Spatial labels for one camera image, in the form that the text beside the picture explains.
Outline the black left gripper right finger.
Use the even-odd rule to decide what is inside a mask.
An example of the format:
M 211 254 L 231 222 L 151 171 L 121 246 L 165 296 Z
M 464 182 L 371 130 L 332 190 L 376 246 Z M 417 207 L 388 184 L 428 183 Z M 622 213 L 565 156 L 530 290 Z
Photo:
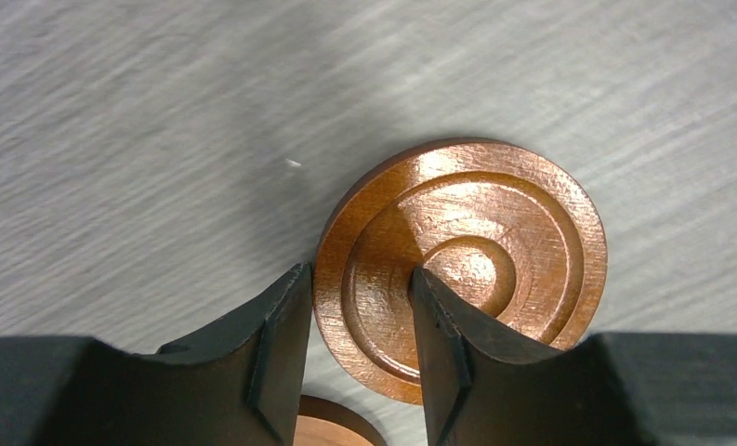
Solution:
M 567 351 L 410 286 L 432 445 L 737 445 L 737 334 L 608 332 Z

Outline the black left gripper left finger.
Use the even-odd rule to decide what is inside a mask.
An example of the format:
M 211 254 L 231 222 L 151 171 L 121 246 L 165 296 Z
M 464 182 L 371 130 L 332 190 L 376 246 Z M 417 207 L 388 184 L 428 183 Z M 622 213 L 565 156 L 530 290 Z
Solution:
M 0 337 L 0 445 L 289 445 L 311 306 L 303 263 L 153 354 Z

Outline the brown wooden coaster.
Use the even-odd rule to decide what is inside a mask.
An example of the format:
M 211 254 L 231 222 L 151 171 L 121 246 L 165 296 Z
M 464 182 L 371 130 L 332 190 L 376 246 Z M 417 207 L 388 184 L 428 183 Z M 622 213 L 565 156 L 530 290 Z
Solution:
M 302 395 L 293 445 L 386 446 L 387 441 L 376 427 L 351 409 L 330 400 Z

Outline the light patterned wooden coaster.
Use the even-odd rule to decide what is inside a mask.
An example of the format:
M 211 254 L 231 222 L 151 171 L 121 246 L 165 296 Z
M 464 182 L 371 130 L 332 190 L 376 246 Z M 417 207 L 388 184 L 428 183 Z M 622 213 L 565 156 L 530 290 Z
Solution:
M 567 349 L 598 309 L 608 265 L 597 208 L 563 168 L 504 141 L 439 139 L 372 168 L 336 205 L 315 256 L 314 316 L 352 378 L 420 404 L 415 268 L 491 319 Z

